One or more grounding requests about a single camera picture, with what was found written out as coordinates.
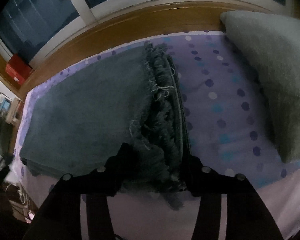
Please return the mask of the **blue denim jeans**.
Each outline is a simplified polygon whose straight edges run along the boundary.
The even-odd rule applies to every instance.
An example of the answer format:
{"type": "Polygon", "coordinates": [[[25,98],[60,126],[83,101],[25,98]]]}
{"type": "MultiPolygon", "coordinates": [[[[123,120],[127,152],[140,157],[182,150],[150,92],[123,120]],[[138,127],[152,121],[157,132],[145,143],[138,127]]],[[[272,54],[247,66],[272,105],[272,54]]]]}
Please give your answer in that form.
{"type": "Polygon", "coordinates": [[[183,207],[190,155],[179,79],[166,44],[106,57],[52,86],[34,104],[20,150],[34,175],[115,169],[120,190],[160,194],[183,207]]]}

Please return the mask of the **red box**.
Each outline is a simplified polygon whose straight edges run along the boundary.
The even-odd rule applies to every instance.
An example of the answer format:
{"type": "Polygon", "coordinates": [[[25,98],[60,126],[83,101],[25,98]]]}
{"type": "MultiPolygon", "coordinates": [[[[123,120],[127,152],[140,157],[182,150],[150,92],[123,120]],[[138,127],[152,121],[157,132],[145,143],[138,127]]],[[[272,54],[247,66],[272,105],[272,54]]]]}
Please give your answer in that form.
{"type": "Polygon", "coordinates": [[[33,69],[26,64],[17,54],[13,54],[6,63],[5,72],[19,85],[23,85],[31,75],[33,69]]]}

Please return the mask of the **purple polka dot bedsheet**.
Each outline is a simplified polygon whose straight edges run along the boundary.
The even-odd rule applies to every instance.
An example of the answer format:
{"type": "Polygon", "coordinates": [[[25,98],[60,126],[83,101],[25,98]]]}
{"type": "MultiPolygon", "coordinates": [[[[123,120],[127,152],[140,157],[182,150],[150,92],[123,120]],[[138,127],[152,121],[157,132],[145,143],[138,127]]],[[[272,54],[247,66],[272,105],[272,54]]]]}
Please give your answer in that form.
{"type": "MultiPolygon", "coordinates": [[[[180,81],[192,153],[226,176],[242,173],[257,189],[284,239],[300,230],[300,161],[285,164],[266,135],[256,75],[219,31],[148,38],[165,44],[180,81]]],[[[109,198],[115,232],[126,239],[190,239],[199,199],[179,193],[172,210],[157,194],[109,198]]]]}

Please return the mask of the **wooden framed sliding window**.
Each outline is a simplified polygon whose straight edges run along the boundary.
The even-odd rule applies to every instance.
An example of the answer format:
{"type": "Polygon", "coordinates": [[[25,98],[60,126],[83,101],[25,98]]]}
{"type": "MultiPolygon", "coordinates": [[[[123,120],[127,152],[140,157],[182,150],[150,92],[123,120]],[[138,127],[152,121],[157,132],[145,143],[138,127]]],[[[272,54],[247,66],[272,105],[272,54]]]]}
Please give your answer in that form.
{"type": "Polygon", "coordinates": [[[219,15],[228,10],[294,14],[294,0],[106,0],[94,7],[85,0],[68,1],[77,17],[34,55],[23,84],[5,72],[12,52],[0,37],[0,81],[17,97],[24,98],[66,67],[115,46],[154,35],[218,30],[219,15]]]}

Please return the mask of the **grey green pillow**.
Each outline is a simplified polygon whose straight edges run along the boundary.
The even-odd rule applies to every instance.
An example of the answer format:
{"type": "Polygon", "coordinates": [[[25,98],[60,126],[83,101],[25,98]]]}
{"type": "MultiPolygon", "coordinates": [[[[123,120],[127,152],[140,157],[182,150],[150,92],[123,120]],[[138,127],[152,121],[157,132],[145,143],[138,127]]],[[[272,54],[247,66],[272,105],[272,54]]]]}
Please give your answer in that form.
{"type": "Polygon", "coordinates": [[[300,160],[300,20],[243,10],[220,18],[229,40],[258,72],[281,160],[300,160]]]}

